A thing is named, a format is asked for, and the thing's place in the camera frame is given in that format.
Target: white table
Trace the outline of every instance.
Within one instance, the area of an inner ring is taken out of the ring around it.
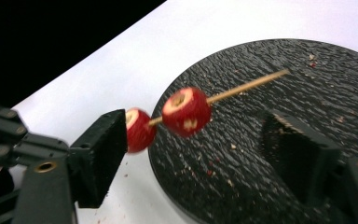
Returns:
[[[169,0],[14,109],[30,132],[71,145],[106,112],[138,106],[152,114],[161,94],[199,60],[271,38],[358,51],[358,0]],[[20,170],[12,170],[17,186]],[[79,223],[194,223],[159,186],[147,150],[126,155],[103,205],[77,215]]]

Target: wooden stick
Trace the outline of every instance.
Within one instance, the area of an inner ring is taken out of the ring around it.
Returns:
[[[287,75],[289,74],[289,70],[288,69],[283,69],[279,72],[276,72],[276,73],[272,73],[272,74],[269,74],[267,76],[264,76],[264,77],[260,77],[258,79],[255,79],[251,82],[248,82],[248,83],[245,83],[245,84],[242,84],[236,88],[233,88],[231,90],[228,90],[228,91],[224,91],[222,93],[219,93],[215,96],[212,96],[212,97],[209,97],[206,101],[208,104],[212,104],[214,102],[217,102],[217,101],[221,101],[223,99],[226,99],[230,96],[233,96],[235,94],[238,94],[240,92],[244,92],[244,91],[248,91],[252,88],[255,88],[257,86],[260,86],[260,85],[263,85],[265,83],[268,83],[278,77],[281,77],[283,75]],[[149,126],[153,126],[153,125],[156,125],[158,123],[161,123],[162,122],[162,117],[158,117],[156,119],[151,119],[149,121]]]

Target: apple slice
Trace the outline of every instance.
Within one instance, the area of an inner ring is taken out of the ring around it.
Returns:
[[[140,108],[126,112],[127,146],[129,153],[142,151],[153,142],[157,128],[149,126],[150,117]]]
[[[172,132],[189,137],[211,120],[212,109],[206,94],[187,87],[174,93],[162,107],[162,122]]]

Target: round black plate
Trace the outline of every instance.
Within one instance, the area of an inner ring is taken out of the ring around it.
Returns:
[[[213,104],[212,121],[190,138],[158,126],[148,149],[157,180],[197,221],[329,221],[329,203],[316,208],[299,203],[260,155],[261,111],[278,109],[309,124],[342,147],[343,162],[358,157],[358,52],[301,39],[223,49],[185,70],[162,94],[152,117],[183,87],[212,96],[283,68],[291,74]]]

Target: robotic claw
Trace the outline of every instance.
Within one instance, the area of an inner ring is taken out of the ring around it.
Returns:
[[[28,132],[0,106],[0,167],[27,167],[16,189],[0,197],[0,223],[77,223],[80,208],[101,206],[127,152],[125,111],[100,116],[68,146]]]
[[[127,151],[125,122],[124,110],[106,113],[68,147],[29,133],[16,111],[0,106],[0,166],[27,166],[21,190],[0,197],[0,223],[77,223],[75,202],[98,208]],[[337,145],[280,111],[267,113],[260,139],[260,152],[300,202],[329,199],[333,223],[358,223],[358,158],[338,164]]]

